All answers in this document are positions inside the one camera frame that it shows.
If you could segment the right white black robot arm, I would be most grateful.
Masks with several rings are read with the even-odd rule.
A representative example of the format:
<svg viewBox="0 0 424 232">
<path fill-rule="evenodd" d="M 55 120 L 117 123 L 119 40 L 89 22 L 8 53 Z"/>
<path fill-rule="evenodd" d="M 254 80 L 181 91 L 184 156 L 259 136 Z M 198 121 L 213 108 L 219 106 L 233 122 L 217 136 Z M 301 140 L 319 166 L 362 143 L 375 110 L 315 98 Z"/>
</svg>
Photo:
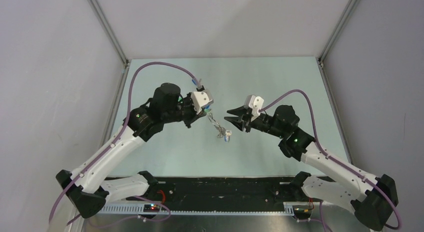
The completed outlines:
<svg viewBox="0 0 424 232">
<path fill-rule="evenodd" d="M 290 187 L 291 196 L 298 201 L 306 197 L 327 201 L 352 213 L 371 230 L 389 227 L 391 215 L 399 217 L 399 203 L 395 181 L 384 174 L 376 176 L 354 165 L 341 161 L 324 149 L 316 136 L 301 128 L 300 118 L 292 106 L 280 105 L 273 116 L 259 114 L 241 106 L 228 110 L 225 120 L 243 132 L 252 129 L 280 139 L 279 148 L 288 158 L 314 167 L 331 180 L 326 181 L 306 172 L 298 173 Z"/>
</svg>

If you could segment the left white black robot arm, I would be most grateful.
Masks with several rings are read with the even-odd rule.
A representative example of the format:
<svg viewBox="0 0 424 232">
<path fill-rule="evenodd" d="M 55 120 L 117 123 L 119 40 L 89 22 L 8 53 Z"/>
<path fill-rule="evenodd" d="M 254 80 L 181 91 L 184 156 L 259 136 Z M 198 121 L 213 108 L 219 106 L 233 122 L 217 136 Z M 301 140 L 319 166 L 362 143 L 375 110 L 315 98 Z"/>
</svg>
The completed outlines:
<svg viewBox="0 0 424 232">
<path fill-rule="evenodd" d="M 90 159 L 72 171 L 61 170 L 56 180 L 82 218 L 96 215 L 107 203 L 128 197 L 156 198 L 157 180 L 147 171 L 114 180 L 106 178 L 128 155 L 142 147 L 165 124 L 183 122 L 187 128 L 206 115 L 213 102 L 210 92 L 198 88 L 181 96 L 179 86 L 163 83 L 146 103 L 132 109 L 122 126 Z"/>
</svg>

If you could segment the metal wire keyring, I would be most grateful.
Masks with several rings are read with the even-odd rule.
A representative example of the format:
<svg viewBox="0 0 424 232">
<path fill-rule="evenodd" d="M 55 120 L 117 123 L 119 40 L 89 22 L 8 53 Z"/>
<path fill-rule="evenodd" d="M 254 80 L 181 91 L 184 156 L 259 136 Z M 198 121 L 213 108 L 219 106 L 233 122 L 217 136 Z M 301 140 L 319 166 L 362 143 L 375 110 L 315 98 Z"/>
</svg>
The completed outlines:
<svg viewBox="0 0 424 232">
<path fill-rule="evenodd" d="M 224 128 L 224 127 L 222 127 L 215 119 L 214 119 L 214 116 L 213 116 L 213 113 L 212 112 L 209 112 L 208 114 L 207 114 L 207 117 L 208 117 L 208 119 L 209 119 L 209 121 L 210 121 L 210 123 L 214 126 L 214 128 L 218 131 L 218 135 L 217 135 L 217 138 L 225 138 L 226 137 L 226 135 L 227 135 L 227 130 Z"/>
</svg>

